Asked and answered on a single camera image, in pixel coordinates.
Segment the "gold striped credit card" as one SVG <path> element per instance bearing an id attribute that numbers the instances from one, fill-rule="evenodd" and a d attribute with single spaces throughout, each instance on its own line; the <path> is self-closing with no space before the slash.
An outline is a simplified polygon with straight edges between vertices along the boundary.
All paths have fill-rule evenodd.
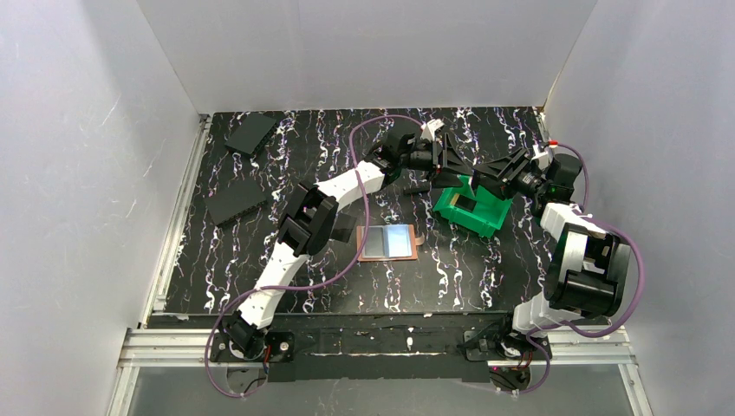
<path id="1" fill-rule="evenodd" d="M 454 199 L 452 200 L 453 207 L 467 212 L 474 212 L 476 205 L 476 200 L 474 200 L 473 198 L 468 198 L 462 194 L 456 194 Z"/>

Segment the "tan leather card holder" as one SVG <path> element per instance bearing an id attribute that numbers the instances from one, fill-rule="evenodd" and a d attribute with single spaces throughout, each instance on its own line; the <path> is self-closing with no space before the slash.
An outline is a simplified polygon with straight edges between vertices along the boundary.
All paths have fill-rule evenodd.
<path id="1" fill-rule="evenodd" d="M 366 227 L 357 226 L 356 243 L 359 249 L 359 262 L 409 261 L 418 259 L 418 249 L 425 242 L 425 237 L 418 234 L 412 224 L 385 224 L 376 226 L 385 227 L 386 255 L 382 258 L 364 258 L 362 251 L 367 240 Z"/>

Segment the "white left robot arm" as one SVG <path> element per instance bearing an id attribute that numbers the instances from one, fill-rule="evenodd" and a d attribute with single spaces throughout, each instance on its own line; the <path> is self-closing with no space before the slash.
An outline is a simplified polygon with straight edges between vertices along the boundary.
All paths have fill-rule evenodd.
<path id="1" fill-rule="evenodd" d="M 405 170 L 426 173 L 436 188 L 459 187 L 472 169 L 453 148 L 438 120 L 418 127 L 393 127 L 349 171 L 300 185 L 279 221 L 276 244 L 254 291 L 232 315 L 236 324 L 269 327 L 277 304 L 297 271 L 333 237 L 339 211 L 393 183 Z"/>

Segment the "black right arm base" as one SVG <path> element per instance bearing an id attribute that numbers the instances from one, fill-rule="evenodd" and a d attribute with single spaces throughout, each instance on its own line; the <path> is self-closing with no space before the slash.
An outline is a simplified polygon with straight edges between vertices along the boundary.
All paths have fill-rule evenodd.
<path id="1" fill-rule="evenodd" d="M 533 343 L 517 332 L 501 334 L 496 328 L 487 327 L 465 331 L 457 348 L 468 361 L 509 361 L 524 365 L 543 361 L 545 355 L 553 357 L 547 337 L 530 339 Z"/>

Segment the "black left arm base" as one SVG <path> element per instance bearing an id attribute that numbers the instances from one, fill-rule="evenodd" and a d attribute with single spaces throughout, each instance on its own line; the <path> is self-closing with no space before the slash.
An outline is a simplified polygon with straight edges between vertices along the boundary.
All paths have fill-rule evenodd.
<path id="1" fill-rule="evenodd" d="M 213 336 L 209 359 L 212 362 L 291 362 L 296 346 L 291 332 L 253 328 L 225 328 Z"/>

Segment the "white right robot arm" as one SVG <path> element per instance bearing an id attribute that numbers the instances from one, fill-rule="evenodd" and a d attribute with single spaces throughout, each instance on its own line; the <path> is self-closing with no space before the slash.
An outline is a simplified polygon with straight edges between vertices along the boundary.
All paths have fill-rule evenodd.
<path id="1" fill-rule="evenodd" d="M 573 202 L 584 171 L 575 155 L 531 155 L 527 149 L 473 168 L 473 190 L 483 188 L 501 200 L 528 198 L 532 217 L 556 242 L 542 292 L 512 313 L 512 327 L 521 334 L 540 336 L 553 325 L 611 317 L 621 306 L 631 248 L 584 218 Z"/>

